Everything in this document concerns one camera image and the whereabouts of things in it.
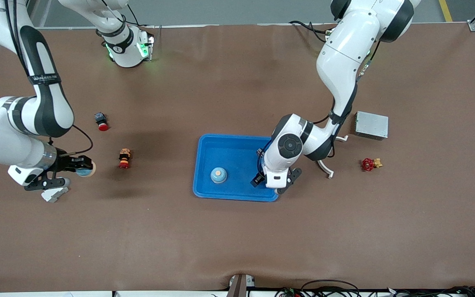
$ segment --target brown tabletop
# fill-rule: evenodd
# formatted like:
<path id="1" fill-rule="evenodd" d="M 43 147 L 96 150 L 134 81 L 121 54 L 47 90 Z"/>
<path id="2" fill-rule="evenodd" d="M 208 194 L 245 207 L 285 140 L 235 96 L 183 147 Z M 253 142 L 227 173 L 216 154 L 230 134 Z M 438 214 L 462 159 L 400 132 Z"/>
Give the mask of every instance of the brown tabletop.
<path id="1" fill-rule="evenodd" d="M 133 69 L 109 61 L 93 30 L 43 32 L 98 169 L 67 173 L 71 190 L 52 204 L 0 165 L 0 291 L 212 290 L 236 273 L 258 286 L 475 285 L 475 32 L 465 23 L 412 25 L 383 43 L 353 111 L 390 117 L 390 137 L 337 143 L 331 180 L 301 158 L 302 176 L 274 203 L 194 196 L 198 139 L 270 135 L 287 113 L 323 118 L 322 43 L 291 26 L 153 32 L 153 62 Z M 0 97 L 32 94 L 0 47 Z M 54 144 L 87 140 L 71 130 Z M 134 152 L 128 170 L 117 168 L 123 147 Z M 363 172 L 364 158 L 384 167 Z"/>

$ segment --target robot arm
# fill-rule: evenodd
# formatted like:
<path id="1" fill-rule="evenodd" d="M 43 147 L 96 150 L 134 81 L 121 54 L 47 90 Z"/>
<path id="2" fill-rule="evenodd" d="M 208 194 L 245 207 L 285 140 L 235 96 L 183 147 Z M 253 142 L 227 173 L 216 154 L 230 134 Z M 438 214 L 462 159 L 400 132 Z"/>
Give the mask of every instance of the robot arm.
<path id="1" fill-rule="evenodd" d="M 13 36 L 9 22 L 18 38 Z M 25 0 L 17 0 L 16 4 L 0 0 L 0 45 L 22 57 L 36 92 L 32 97 L 0 98 L 0 164 L 9 165 L 9 175 L 22 186 L 38 181 L 47 171 L 90 167 L 89 158 L 82 156 L 82 160 L 75 162 L 75 158 L 64 156 L 65 151 L 37 138 L 61 137 L 72 127 L 74 115 L 47 42 L 32 27 Z M 68 184 L 67 179 L 58 182 L 59 186 Z"/>
<path id="2" fill-rule="evenodd" d="M 151 60 L 153 36 L 126 23 L 117 10 L 128 5 L 128 0 L 59 0 L 91 22 L 104 38 L 109 56 L 122 67 L 134 67 Z"/>
<path id="3" fill-rule="evenodd" d="M 266 180 L 268 188 L 285 188 L 289 167 L 301 154 L 314 161 L 328 157 L 351 112 L 357 93 L 357 69 L 377 39 L 392 42 L 404 34 L 419 2 L 332 1 L 332 13 L 340 21 L 322 47 L 316 68 L 320 79 L 333 94 L 334 107 L 324 128 L 295 114 L 282 117 L 261 160 L 263 172 L 259 175 Z"/>

